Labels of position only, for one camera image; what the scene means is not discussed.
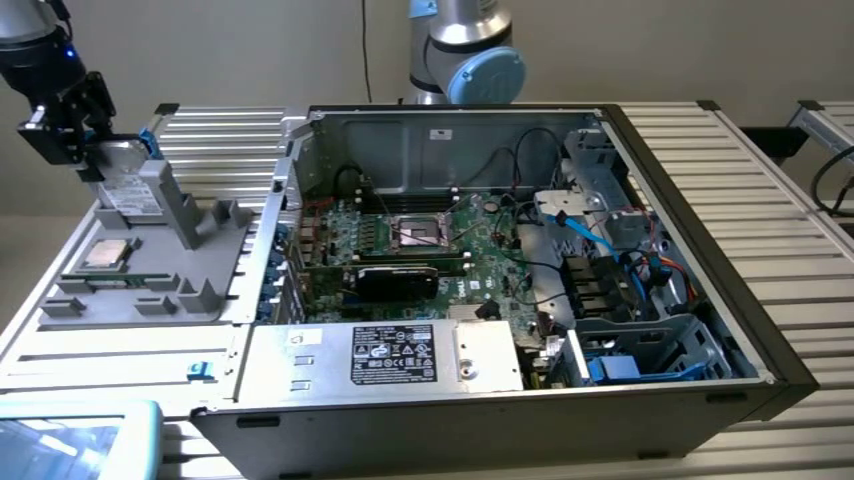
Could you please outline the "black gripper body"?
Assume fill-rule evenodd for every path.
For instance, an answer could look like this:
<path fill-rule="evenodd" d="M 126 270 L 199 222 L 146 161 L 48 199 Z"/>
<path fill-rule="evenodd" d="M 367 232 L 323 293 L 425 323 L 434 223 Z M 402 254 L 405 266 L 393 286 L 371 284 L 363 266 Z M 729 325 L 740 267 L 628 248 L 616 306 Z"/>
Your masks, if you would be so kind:
<path fill-rule="evenodd" d="M 32 108 L 71 89 L 86 75 L 68 37 L 42 37 L 2 45 L 2 76 Z"/>

